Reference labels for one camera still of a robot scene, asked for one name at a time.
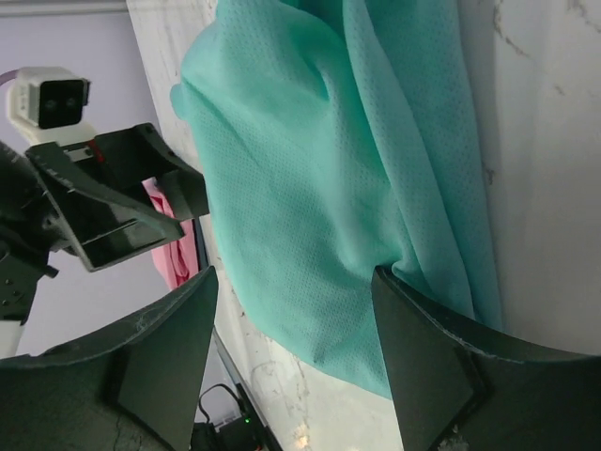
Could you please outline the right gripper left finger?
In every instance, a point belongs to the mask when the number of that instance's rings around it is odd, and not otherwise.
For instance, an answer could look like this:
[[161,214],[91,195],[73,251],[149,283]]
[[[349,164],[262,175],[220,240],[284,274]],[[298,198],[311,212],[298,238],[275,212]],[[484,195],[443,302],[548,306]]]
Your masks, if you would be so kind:
[[209,267],[96,332],[2,360],[2,449],[188,449],[218,289]]

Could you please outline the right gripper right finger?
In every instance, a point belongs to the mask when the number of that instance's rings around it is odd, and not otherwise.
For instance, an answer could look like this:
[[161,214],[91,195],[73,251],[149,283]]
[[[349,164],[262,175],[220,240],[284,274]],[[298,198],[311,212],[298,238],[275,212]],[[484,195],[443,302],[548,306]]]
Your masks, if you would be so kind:
[[466,318],[377,267],[372,300],[407,450],[596,450],[600,360]]

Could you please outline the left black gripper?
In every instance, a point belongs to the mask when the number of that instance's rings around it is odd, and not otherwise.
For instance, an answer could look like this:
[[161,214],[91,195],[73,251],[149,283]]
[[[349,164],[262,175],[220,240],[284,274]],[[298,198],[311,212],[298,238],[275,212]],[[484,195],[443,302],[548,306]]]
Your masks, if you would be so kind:
[[50,255],[104,270],[183,237],[180,222],[141,201],[152,181],[174,215],[208,214],[204,176],[181,160],[150,123],[77,145],[1,147],[1,277],[54,278]]

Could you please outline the teal t shirt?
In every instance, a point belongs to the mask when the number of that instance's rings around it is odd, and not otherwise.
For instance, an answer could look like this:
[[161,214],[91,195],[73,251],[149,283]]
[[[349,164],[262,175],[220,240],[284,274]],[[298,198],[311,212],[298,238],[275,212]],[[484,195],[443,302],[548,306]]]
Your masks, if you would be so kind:
[[239,302],[321,372],[390,393],[377,266],[502,323],[454,1],[221,1],[171,91]]

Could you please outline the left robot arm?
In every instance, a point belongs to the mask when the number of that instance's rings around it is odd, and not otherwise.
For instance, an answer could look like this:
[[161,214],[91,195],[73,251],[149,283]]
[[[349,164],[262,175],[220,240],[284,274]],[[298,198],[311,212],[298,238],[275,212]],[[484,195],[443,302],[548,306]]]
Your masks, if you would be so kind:
[[15,356],[39,280],[58,274],[51,253],[102,271],[183,238],[182,222],[206,214],[203,175],[149,123],[24,154],[2,146],[1,356]]

